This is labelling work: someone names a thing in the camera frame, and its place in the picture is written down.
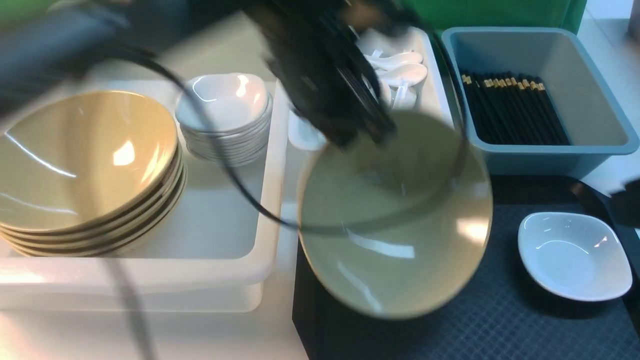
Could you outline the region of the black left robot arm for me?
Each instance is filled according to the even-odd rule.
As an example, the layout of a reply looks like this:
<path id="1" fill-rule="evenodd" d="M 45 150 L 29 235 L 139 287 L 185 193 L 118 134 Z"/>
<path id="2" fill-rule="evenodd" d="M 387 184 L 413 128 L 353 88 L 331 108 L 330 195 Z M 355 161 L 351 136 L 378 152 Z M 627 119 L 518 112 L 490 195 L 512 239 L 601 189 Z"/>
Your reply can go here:
<path id="1" fill-rule="evenodd" d="M 356 43 L 371 28 L 396 37 L 416 25 L 402 0 L 85 0 L 32 14 L 1 27 L 1 116 L 105 60 L 150 64 L 240 12 L 265 39 L 298 116 L 327 141 L 345 147 L 359 133 L 378 143 L 393 134 Z"/>

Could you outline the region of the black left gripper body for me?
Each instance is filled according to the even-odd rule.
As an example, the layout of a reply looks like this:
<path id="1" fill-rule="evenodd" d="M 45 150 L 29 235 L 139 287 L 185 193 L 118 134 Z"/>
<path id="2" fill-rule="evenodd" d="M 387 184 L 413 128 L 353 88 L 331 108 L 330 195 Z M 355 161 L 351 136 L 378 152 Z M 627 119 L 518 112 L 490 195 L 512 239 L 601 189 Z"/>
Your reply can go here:
<path id="1" fill-rule="evenodd" d="M 295 113 L 327 141 L 343 148 L 363 133 L 382 143 L 395 132 L 378 76 L 357 43 L 370 29 L 405 34 L 416 18 L 406 1 L 259 0 L 246 14 Z"/>

